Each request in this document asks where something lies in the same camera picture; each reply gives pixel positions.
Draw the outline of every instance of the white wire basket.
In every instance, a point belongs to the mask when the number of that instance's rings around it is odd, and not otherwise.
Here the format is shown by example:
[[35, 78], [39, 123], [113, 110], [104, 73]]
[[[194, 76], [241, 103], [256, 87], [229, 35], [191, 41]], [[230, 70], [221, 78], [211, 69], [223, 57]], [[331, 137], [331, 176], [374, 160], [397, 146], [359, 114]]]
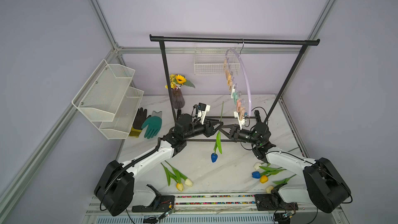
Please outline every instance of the white wire basket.
[[87, 93], [82, 97], [85, 86], [73, 98], [72, 104], [107, 139], [125, 139], [130, 133], [144, 91], [130, 87], [135, 70], [120, 64], [103, 67]]
[[134, 72], [120, 64], [106, 64], [75, 107], [90, 121], [113, 121]]
[[112, 122], [102, 122], [98, 128], [107, 139], [125, 139], [129, 135], [141, 103], [144, 91], [128, 87], [115, 118]]
[[[214, 48], [206, 51], [200, 47], [195, 48], [194, 68], [196, 75], [225, 75], [224, 60], [226, 49]], [[229, 60], [231, 71], [238, 74], [240, 63], [236, 57]]]

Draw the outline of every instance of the glove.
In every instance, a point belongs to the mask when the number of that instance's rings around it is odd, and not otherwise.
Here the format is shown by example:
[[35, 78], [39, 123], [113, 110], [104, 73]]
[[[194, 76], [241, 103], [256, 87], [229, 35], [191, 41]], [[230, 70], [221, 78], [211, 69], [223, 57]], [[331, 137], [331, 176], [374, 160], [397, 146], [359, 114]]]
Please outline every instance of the glove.
[[146, 119], [146, 121], [142, 124], [141, 129], [144, 129], [146, 126], [148, 126], [148, 128], [144, 137], [150, 139], [156, 136], [162, 127], [162, 112], [153, 111], [152, 117]]
[[145, 122], [147, 119], [147, 110], [143, 110], [142, 107], [138, 109], [137, 115], [135, 115], [134, 122], [131, 127], [131, 131], [129, 136], [136, 137], [140, 136], [140, 133], [142, 132], [142, 124]]

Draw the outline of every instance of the yellow flower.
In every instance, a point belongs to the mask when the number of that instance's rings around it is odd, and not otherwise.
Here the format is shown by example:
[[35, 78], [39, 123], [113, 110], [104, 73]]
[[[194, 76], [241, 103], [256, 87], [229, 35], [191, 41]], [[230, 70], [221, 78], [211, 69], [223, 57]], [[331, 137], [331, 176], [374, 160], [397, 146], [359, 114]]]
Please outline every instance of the yellow flower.
[[177, 183], [176, 188], [177, 188], [179, 191], [183, 191], [183, 190], [184, 190], [184, 185], [182, 185], [182, 183]]
[[183, 77], [182, 75], [177, 75], [176, 76], [176, 81], [177, 81], [178, 84], [182, 84], [182, 83], [186, 82], [187, 79], [185, 79], [185, 77]]
[[170, 85], [172, 86], [172, 89], [174, 89], [174, 88], [177, 87], [177, 85], [176, 85], [174, 82], [170, 82]]
[[266, 175], [263, 175], [261, 178], [260, 178], [260, 182], [261, 183], [266, 183], [268, 181], [268, 177], [266, 176]]

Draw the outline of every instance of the purple vase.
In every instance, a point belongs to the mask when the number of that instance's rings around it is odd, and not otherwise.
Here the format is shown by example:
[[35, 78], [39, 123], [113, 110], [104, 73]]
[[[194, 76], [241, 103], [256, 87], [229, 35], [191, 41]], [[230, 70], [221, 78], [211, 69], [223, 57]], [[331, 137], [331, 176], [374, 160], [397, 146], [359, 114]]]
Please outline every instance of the purple vase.
[[177, 90], [172, 89], [172, 99], [174, 109], [181, 109], [185, 106], [185, 100], [180, 88]]

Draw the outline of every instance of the green leaf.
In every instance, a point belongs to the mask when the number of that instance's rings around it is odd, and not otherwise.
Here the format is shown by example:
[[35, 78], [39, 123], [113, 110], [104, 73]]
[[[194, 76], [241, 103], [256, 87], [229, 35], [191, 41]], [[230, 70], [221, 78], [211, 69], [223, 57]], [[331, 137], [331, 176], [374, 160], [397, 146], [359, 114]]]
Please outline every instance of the green leaf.
[[220, 133], [220, 131], [218, 131], [218, 133], [217, 133], [216, 144], [217, 144], [218, 150], [219, 150], [220, 153], [222, 154], [222, 149], [221, 149], [221, 133]]
[[268, 172], [268, 173], [271, 174], [271, 175], [276, 175], [277, 173], [282, 172], [284, 170], [286, 170], [286, 169], [279, 169], [279, 170], [276, 170], [276, 171], [273, 171], [273, 172]]
[[291, 177], [288, 177], [285, 179], [285, 183], [287, 183], [292, 177], [294, 177], [296, 174], [292, 175]]
[[186, 82], [184, 82], [183, 85], [184, 85], [184, 86], [188, 86], [188, 87], [196, 88], [195, 85], [194, 85], [192, 82], [188, 81], [188, 80], [187, 80]]
[[266, 171], [268, 171], [268, 172], [274, 172], [274, 171], [276, 171], [277, 169], [280, 169], [280, 168], [271, 168], [271, 167], [264, 167], [264, 166], [259, 166], [261, 169], [263, 169], [263, 170], [266, 170]]
[[174, 172], [174, 174], [176, 175], [176, 179], [177, 179], [177, 182], [179, 182], [179, 183], [181, 183], [181, 175], [180, 175], [180, 172], [176, 169], [176, 168], [174, 168], [171, 164], [169, 164], [169, 162], [167, 162], [167, 161], [165, 161], [168, 165], [170, 165], [170, 167], [173, 169], [173, 172]]
[[181, 171], [178, 171], [180, 173], [180, 176], [182, 179], [186, 180], [188, 177], [186, 175], [184, 175], [183, 173], [181, 173]]
[[171, 177], [172, 179], [174, 179], [174, 181], [176, 181], [176, 183], [177, 183], [177, 177], [176, 177], [173, 173], [171, 173], [171, 172], [170, 172], [170, 177]]
[[283, 179], [281, 181], [272, 181], [272, 182], [275, 183], [276, 185], [279, 185], [279, 184], [285, 183], [285, 180], [286, 179]]
[[163, 168], [164, 168], [164, 172], [166, 172], [166, 177], [167, 177], [167, 184], [170, 186], [170, 174], [169, 174], [169, 170], [162, 164]]

